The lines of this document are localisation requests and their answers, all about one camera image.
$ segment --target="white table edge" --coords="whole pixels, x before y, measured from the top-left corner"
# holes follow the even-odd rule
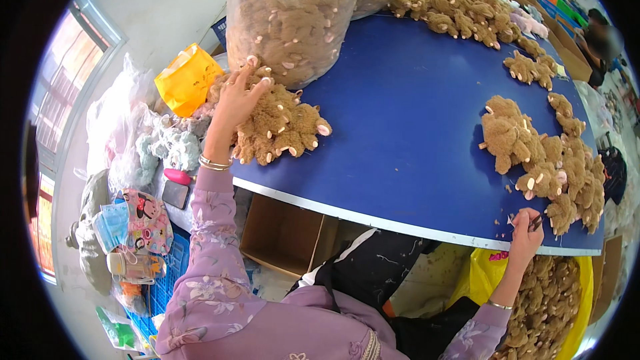
[[[419,236],[421,238],[435,239],[450,244],[459,244],[464,246],[479,247],[481,249],[491,249],[498,251],[508,251],[511,243],[501,240],[493,240],[486,238],[476,238],[473,236],[439,231],[437,229],[405,224],[393,220],[382,219],[372,215],[346,210],[340,207],[331,206],[305,199],[304,197],[295,196],[276,189],[268,188],[263,185],[256,184],[251,181],[242,180],[234,177],[234,185],[240,188],[250,190],[256,194],[270,197],[288,204],[293,204],[301,208],[330,215],[338,219],[357,222],[373,228],[386,229],[388,231],[403,233],[411,236]],[[537,254],[546,254],[553,256],[599,256],[601,250],[598,249],[571,249],[563,247],[540,246]]]

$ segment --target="blue surgical mask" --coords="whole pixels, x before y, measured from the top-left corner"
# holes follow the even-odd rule
[[[107,254],[118,245],[127,243],[129,232],[129,205],[126,202],[100,206],[100,212],[92,219],[95,235]]]

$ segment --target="woman's right hand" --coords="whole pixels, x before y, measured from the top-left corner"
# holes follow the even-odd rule
[[[542,244],[542,239],[545,237],[542,227],[536,231],[529,231],[529,221],[539,216],[539,214],[539,211],[532,208],[523,208],[513,219],[515,229],[513,230],[507,267],[514,269],[518,273],[524,273]]]

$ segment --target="blue table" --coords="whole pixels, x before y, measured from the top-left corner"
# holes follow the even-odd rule
[[[548,42],[539,42],[561,63]],[[236,162],[234,184],[376,228],[508,250],[507,214],[526,206],[544,211],[549,201],[526,201],[513,189],[522,167],[501,176],[495,157],[478,148],[484,104],[500,94],[515,100],[540,134],[562,132],[546,90],[517,82],[502,65],[513,49],[435,34],[423,22],[388,14],[354,21],[336,65],[302,96],[321,105],[331,136],[320,137],[319,147],[300,158],[284,154],[266,167]],[[553,83],[575,116],[587,121],[573,83]],[[582,138],[596,148],[589,125]],[[588,235],[574,223],[556,240],[547,219],[538,253],[597,255],[603,224],[604,218]]]

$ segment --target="pink cartoon bag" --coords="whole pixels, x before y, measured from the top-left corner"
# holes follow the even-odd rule
[[[122,200],[129,205],[127,247],[132,252],[147,249],[163,256],[169,253],[173,228],[164,202],[135,189],[119,191],[115,202]]]

